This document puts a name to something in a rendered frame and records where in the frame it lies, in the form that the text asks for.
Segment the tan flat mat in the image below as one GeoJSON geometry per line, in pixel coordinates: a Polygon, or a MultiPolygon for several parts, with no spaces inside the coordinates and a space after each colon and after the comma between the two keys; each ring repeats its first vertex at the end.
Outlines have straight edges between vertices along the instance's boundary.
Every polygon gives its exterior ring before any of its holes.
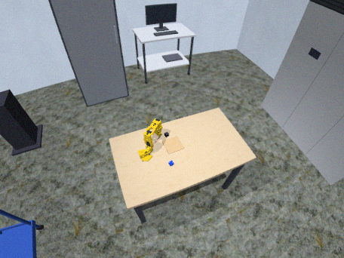
{"type": "Polygon", "coordinates": [[[166,148],[168,154],[184,149],[182,143],[177,136],[171,137],[170,139],[163,140],[164,147],[166,148]]]}

